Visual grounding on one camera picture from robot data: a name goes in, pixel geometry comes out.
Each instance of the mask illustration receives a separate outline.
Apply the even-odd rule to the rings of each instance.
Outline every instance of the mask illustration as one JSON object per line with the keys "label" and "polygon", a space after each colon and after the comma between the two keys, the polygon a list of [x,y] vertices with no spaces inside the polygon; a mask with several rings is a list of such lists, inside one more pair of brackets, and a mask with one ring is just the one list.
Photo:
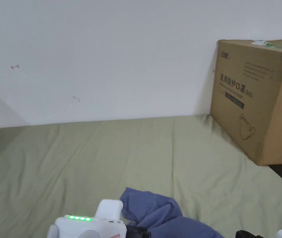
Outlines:
{"label": "mask illustration", "polygon": [[240,130],[240,136],[243,140],[247,140],[255,134],[255,128],[251,127],[250,123],[244,117],[244,114],[241,114],[239,117],[238,126]]}

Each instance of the box label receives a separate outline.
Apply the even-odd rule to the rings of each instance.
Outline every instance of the box label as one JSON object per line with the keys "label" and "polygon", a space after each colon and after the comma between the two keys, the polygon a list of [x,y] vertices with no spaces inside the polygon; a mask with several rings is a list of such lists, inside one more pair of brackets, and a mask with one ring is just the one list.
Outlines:
{"label": "box label", "polygon": [[225,95],[226,98],[228,98],[230,101],[232,101],[233,103],[235,103],[236,105],[238,105],[242,109],[244,108],[244,103],[241,102],[240,100],[238,100],[237,98],[235,98],[234,96],[232,96],[231,94],[225,92],[224,95]]}

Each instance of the cardboard box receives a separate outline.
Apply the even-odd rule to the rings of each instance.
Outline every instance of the cardboard box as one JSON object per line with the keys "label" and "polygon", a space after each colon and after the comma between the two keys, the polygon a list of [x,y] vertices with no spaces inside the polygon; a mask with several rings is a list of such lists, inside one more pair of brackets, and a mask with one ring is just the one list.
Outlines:
{"label": "cardboard box", "polygon": [[257,165],[282,164],[282,40],[221,40],[210,114]]}

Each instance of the white wall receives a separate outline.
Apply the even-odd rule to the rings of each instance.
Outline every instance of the white wall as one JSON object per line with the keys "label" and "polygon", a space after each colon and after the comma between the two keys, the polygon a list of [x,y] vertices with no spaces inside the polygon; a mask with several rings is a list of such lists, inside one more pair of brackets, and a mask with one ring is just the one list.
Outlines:
{"label": "white wall", "polygon": [[234,38],[282,39],[282,1],[0,0],[0,127],[208,113]]}

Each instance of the bed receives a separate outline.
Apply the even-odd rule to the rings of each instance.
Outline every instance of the bed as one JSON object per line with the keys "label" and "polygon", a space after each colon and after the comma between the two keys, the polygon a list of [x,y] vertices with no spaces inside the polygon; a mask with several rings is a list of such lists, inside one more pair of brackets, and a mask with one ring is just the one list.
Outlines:
{"label": "bed", "polygon": [[282,229],[282,179],[211,116],[0,129],[0,237],[46,237],[65,214],[94,215],[126,187],[173,197],[224,237]]}

